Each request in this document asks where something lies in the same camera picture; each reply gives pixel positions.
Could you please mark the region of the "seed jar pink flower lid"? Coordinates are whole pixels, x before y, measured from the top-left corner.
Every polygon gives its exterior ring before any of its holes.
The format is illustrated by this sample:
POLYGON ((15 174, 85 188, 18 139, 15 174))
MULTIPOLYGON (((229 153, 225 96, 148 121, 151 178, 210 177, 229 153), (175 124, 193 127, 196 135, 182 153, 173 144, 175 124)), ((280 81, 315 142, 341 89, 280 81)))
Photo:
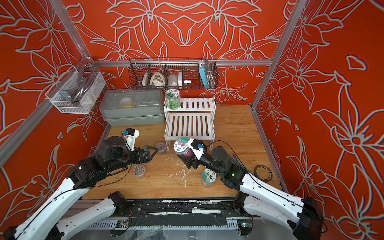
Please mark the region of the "seed jar pink flower lid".
POLYGON ((188 146, 188 138, 178 138, 174 143, 174 151, 177 155, 181 155, 186 158, 194 158, 195 154, 193 150, 188 146))

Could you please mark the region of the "seed jar radish lid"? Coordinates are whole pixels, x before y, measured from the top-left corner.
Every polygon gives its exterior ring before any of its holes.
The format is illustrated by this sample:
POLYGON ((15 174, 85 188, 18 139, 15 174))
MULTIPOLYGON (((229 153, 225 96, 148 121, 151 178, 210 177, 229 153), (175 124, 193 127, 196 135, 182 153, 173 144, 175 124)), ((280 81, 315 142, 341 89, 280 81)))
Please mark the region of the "seed jar radish lid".
POLYGON ((205 188, 211 188, 215 185, 217 181, 217 173, 212 170, 205 169, 202 173, 201 183, 205 188))

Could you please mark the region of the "white slatted two-tier shelf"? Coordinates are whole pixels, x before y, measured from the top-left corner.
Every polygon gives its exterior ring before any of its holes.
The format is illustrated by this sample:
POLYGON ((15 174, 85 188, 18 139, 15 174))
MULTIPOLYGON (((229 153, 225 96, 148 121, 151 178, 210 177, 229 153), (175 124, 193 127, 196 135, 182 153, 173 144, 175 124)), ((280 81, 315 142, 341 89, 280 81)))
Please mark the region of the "white slatted two-tier shelf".
POLYGON ((193 138, 213 143, 215 140, 214 119, 216 114, 215 98, 181 98, 181 106, 172 110, 164 105, 167 149, 177 139, 193 138))

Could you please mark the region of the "seed jar green tree lid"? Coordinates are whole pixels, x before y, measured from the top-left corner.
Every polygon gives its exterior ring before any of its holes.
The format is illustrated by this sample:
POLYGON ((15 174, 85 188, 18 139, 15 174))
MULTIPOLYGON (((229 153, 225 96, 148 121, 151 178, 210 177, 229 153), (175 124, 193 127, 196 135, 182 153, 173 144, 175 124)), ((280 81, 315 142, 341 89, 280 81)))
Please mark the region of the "seed jar green tree lid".
POLYGON ((181 93, 177 89, 169 89, 165 92, 166 105, 171 110, 181 107, 181 93))

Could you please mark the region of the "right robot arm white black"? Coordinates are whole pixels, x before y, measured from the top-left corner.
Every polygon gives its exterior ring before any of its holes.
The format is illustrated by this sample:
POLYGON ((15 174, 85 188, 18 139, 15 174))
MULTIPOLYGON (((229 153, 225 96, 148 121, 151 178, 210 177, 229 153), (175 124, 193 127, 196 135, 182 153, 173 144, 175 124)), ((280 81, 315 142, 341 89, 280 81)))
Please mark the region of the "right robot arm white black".
POLYGON ((234 206, 240 211, 277 223, 291 231, 298 240, 321 238, 324 216, 314 198, 303 199, 266 184, 235 164, 221 146, 210 154, 204 150, 204 145, 190 147, 182 144, 174 151, 187 168, 204 166, 220 175, 226 187, 238 191, 234 206))

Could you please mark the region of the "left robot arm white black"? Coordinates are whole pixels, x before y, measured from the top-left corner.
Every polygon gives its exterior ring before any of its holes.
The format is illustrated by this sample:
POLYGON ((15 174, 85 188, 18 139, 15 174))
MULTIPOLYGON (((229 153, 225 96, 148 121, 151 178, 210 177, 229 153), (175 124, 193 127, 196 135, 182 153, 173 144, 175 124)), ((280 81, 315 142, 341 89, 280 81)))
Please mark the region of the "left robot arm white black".
POLYGON ((158 153, 158 148, 136 148, 134 144, 121 137, 102 141, 97 152, 71 168, 58 189, 29 219, 7 228, 4 239, 67 240, 104 218, 131 215, 127 199, 117 191, 79 214, 62 218, 77 200, 97 188, 98 182, 122 172, 129 173, 133 165, 149 163, 158 153))

